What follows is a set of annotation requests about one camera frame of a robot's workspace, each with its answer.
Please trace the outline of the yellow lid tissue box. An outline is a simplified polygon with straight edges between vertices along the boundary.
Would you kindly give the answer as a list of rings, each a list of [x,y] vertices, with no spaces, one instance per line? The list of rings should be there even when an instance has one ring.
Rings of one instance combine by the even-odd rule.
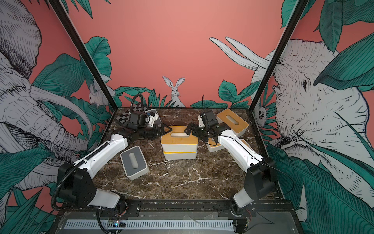
[[[166,160],[194,160],[197,152],[166,152],[163,151]]]

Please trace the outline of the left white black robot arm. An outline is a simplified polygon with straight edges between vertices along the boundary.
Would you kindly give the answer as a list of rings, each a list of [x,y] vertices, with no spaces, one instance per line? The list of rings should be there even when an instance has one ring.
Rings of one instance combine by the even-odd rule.
[[[59,167],[56,189],[51,198],[52,209],[107,208],[116,212],[117,216],[125,214],[128,208],[126,198],[119,193],[96,188],[93,178],[131,143],[138,139],[153,140],[164,134],[165,127],[157,113],[130,110],[129,119],[112,132],[109,140],[87,156]]]

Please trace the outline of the large bamboo lid tissue box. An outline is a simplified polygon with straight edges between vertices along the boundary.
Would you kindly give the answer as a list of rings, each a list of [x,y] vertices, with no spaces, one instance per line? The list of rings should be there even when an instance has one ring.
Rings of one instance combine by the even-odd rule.
[[[198,138],[187,135],[187,126],[171,126],[172,131],[161,137],[161,145],[165,152],[195,153],[198,149]]]

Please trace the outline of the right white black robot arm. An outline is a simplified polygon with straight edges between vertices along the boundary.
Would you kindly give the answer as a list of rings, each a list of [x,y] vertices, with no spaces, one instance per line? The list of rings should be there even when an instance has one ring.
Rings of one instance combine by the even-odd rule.
[[[257,154],[243,143],[227,124],[200,127],[190,123],[184,132],[204,142],[213,138],[228,150],[239,167],[246,172],[243,188],[233,196],[237,208],[258,201],[275,190],[277,172],[273,167],[274,161]]]

